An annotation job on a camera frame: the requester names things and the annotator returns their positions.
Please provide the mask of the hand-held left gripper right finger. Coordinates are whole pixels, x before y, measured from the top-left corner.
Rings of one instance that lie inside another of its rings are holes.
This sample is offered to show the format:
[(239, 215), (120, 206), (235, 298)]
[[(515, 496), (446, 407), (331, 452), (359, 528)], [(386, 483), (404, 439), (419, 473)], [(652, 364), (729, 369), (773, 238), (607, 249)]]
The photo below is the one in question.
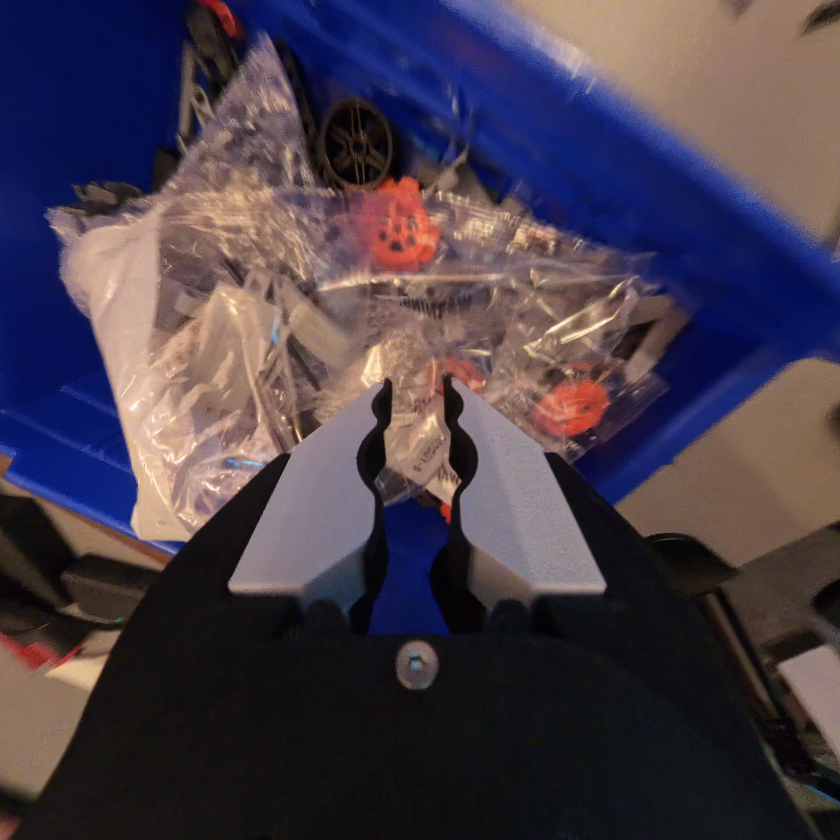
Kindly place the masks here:
[(541, 446), (450, 375), (444, 420), (457, 486), (429, 581), (447, 630), (477, 633), (508, 603), (530, 613), (547, 598), (602, 598), (605, 577)]

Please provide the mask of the blue plastic bin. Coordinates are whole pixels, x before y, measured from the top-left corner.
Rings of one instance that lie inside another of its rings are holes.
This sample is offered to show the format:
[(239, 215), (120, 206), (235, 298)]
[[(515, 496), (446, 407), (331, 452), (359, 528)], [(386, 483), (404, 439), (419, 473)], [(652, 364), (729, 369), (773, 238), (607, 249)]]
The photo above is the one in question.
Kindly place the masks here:
[[(135, 481), (46, 210), (147, 186), (175, 127), (186, 2), (2, 2), (2, 456), (7, 480), (131, 533)], [(838, 263), (761, 198), (492, 2), (243, 2), (316, 102), (373, 99), (402, 139), (467, 140), (537, 215), (652, 252), (692, 319), (667, 393), (577, 465), (642, 532), (740, 563), (838, 522)]]

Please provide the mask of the black spoked wheel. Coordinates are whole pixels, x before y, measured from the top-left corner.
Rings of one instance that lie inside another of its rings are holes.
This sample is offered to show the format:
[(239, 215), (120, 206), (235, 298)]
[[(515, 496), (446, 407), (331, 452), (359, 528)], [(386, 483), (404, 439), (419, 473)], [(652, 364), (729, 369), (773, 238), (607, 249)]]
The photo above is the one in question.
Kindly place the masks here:
[(317, 161), (324, 183), (340, 191), (372, 192), (391, 176), (396, 143), (391, 124), (370, 101), (335, 101), (318, 131)]

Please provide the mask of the black power adapter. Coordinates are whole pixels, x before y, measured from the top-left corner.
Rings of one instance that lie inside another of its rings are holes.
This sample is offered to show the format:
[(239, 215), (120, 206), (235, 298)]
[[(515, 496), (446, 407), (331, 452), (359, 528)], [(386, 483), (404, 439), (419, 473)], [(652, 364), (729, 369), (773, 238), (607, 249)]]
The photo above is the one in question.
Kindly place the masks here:
[(71, 601), (91, 619), (123, 625), (160, 575), (157, 570), (88, 553), (73, 560), (59, 579)]

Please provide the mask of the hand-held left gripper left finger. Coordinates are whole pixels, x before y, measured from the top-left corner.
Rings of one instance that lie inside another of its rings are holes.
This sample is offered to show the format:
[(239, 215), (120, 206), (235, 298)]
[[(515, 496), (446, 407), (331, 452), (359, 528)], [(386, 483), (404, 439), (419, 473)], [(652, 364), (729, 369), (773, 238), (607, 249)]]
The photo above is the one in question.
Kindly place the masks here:
[(367, 634), (389, 552), (375, 481), (385, 466), (392, 382), (367, 389), (288, 457), (229, 581), (235, 595), (335, 604)]

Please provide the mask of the clear plastic parts bag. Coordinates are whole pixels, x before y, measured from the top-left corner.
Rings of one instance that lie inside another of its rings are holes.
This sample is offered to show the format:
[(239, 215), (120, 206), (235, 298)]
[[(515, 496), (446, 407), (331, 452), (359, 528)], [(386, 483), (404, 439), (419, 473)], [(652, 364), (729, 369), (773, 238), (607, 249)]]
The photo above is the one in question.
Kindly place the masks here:
[(296, 92), (260, 33), (160, 189), (107, 212), (46, 212), (108, 377), (138, 538), (186, 541), (301, 441), (288, 341), (320, 340), (327, 368), (349, 354), (312, 297), (354, 262), (350, 210), (319, 183)]

